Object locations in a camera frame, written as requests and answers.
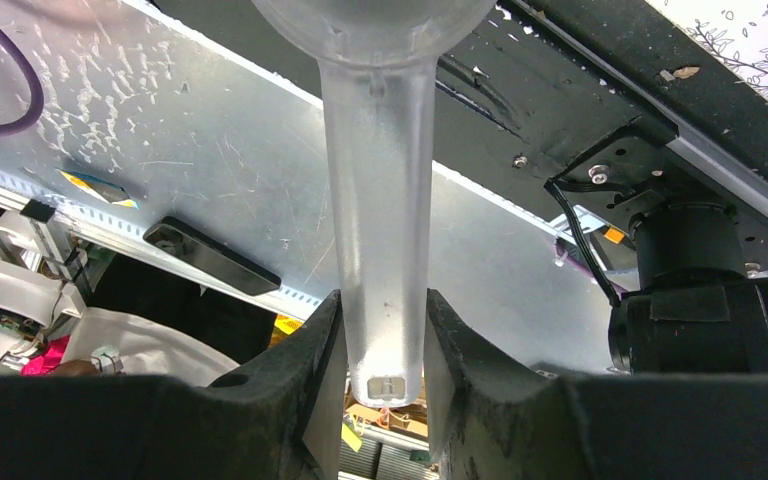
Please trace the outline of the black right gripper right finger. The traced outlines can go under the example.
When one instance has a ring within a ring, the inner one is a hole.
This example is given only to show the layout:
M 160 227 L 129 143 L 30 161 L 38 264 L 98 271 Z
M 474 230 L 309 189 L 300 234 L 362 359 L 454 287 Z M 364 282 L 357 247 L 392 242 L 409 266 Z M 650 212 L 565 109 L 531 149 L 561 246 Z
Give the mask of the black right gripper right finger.
M 768 479 L 768 375 L 547 378 L 436 290 L 424 375 L 444 479 Z

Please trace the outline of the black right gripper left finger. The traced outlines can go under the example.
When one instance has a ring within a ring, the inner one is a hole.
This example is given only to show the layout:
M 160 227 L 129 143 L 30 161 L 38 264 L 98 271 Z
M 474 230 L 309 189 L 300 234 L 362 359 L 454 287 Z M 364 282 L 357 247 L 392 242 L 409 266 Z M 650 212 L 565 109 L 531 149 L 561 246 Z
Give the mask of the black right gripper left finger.
M 324 479 L 339 462 L 341 296 L 193 387 L 168 376 L 0 376 L 0 479 Z

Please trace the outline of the translucent plastic scoop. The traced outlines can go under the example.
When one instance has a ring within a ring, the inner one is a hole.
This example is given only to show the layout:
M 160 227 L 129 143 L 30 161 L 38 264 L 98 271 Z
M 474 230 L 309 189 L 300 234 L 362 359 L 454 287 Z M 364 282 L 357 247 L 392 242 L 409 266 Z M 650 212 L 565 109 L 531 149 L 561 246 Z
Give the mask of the translucent plastic scoop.
M 436 68 L 489 1 L 260 1 L 321 82 L 356 399 L 415 401 L 423 370 Z

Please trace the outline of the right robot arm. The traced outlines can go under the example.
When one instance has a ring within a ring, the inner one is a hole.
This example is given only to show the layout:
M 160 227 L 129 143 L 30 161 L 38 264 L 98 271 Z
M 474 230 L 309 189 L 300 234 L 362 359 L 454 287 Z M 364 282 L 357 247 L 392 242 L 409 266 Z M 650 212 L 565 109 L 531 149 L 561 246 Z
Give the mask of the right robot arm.
M 614 375 L 553 379 L 428 294 L 431 455 L 444 479 L 768 479 L 768 279 L 720 208 L 635 222 L 641 287 L 610 316 Z

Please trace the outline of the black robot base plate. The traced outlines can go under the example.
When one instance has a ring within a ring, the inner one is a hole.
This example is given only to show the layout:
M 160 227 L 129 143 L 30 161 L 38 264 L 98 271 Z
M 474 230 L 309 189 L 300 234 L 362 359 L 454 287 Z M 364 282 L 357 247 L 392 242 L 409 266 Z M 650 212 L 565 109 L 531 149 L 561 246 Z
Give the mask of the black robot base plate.
M 160 10 L 181 20 L 187 27 L 227 47 L 235 54 L 261 67 L 270 67 L 315 96 L 321 95 L 315 61 L 290 45 L 257 11 L 251 1 L 154 1 Z M 534 20 L 526 13 L 524 1 L 502 1 L 499 7 L 512 7 L 513 20 L 503 20 L 496 10 L 437 65 L 437 93 L 434 156 L 442 165 L 500 194 L 527 211 L 549 218 L 560 214 L 557 204 L 542 189 L 543 182 L 556 174 L 565 181 L 584 183 L 586 168 L 597 164 L 610 167 L 609 182 L 642 191 L 632 200 L 615 207 L 619 193 L 571 193 L 594 213 L 625 227 L 637 210 L 648 206 L 644 200 L 684 199 L 699 195 L 713 198 L 712 192 L 734 204 L 737 231 L 745 258 L 768 269 L 768 219 L 741 195 L 726 193 L 726 187 L 706 176 L 690 153 L 679 153 L 679 140 L 689 133 L 657 113 L 651 102 L 634 93 L 613 74 L 585 59 L 555 33 L 541 26 L 533 34 L 515 33 Z M 703 60 L 702 85 L 685 82 L 670 87 L 675 93 L 655 94 L 689 114 L 690 123 L 713 135 L 713 125 L 731 122 L 737 133 L 749 133 L 749 126 L 738 126 L 739 114 L 760 107 L 743 87 L 726 87 L 731 74 Z M 228 134 L 228 140 L 263 140 L 264 147 L 245 154 L 260 180 L 266 173 L 289 168 L 308 193 L 313 192 L 313 173 L 327 177 L 326 160 L 293 140 L 302 127 L 281 127 L 277 134 L 255 134 L 249 127 L 243 133 Z

